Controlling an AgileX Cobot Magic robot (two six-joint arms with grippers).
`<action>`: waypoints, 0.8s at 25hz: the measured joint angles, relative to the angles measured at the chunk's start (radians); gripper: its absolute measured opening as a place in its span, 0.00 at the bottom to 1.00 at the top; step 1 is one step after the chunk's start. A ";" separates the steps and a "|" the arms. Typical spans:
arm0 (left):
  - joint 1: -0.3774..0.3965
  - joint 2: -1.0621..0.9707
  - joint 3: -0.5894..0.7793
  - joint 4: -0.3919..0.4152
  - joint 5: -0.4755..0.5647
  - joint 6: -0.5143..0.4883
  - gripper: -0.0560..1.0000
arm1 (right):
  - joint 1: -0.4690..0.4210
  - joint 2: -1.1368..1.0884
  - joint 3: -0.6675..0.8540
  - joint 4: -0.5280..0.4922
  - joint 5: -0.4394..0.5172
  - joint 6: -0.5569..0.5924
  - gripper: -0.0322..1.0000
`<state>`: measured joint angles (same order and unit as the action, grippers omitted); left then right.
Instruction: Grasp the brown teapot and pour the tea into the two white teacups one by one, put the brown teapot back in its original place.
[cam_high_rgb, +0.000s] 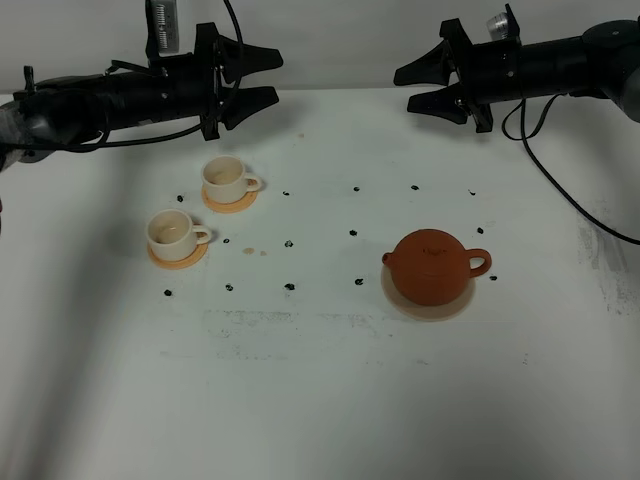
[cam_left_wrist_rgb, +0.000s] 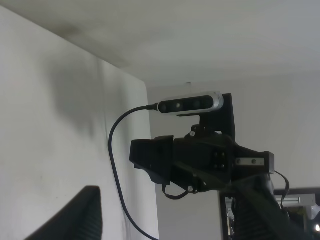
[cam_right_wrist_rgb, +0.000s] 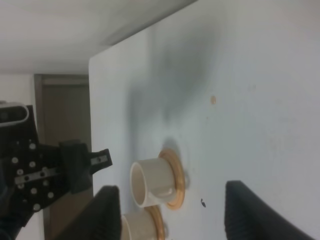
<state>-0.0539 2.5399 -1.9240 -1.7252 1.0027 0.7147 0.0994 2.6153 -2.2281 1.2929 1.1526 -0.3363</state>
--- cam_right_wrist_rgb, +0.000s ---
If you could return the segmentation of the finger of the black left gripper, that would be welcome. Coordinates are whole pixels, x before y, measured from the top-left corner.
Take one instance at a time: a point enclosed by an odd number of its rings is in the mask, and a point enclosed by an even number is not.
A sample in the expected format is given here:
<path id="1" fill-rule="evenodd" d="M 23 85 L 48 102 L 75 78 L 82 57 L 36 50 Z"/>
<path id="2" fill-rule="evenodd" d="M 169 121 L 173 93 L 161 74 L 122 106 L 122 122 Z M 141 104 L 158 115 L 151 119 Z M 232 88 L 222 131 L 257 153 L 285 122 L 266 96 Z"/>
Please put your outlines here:
<path id="1" fill-rule="evenodd" d="M 90 189 L 92 175 L 113 165 L 109 149 L 90 152 L 88 146 L 79 140 L 61 142 L 59 149 L 72 194 Z"/>

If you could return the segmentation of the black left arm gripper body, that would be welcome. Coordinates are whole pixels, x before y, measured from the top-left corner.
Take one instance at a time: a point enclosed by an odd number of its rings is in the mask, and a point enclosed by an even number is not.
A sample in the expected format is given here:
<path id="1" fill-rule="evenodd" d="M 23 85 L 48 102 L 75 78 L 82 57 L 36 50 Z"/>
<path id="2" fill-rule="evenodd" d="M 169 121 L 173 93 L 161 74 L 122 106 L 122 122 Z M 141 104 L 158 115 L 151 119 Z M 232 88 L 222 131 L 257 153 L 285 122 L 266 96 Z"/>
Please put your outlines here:
<path id="1" fill-rule="evenodd" d="M 0 223 L 24 227 L 63 195 L 58 147 L 39 142 L 33 107 L 20 124 L 0 127 Z"/>

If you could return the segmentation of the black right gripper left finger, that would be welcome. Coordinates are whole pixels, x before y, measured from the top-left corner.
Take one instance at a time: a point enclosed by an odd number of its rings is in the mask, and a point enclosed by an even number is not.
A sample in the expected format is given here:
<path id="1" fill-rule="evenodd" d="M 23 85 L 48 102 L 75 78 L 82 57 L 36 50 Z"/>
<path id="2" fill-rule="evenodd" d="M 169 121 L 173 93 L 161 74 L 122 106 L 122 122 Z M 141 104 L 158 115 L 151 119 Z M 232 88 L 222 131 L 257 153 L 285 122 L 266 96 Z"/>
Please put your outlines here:
<path id="1" fill-rule="evenodd" d="M 120 192 L 105 185 L 57 240 L 119 240 L 122 233 Z"/>

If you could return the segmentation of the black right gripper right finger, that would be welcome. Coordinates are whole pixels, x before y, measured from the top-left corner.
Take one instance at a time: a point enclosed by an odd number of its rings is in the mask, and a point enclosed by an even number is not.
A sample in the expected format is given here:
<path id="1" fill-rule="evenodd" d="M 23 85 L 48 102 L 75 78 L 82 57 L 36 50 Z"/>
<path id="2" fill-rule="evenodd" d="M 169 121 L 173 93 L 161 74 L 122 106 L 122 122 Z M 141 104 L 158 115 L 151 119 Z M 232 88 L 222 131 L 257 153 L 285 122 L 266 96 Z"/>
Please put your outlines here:
<path id="1" fill-rule="evenodd" d="M 239 180 L 225 185 L 225 234 L 228 240 L 312 239 Z"/>

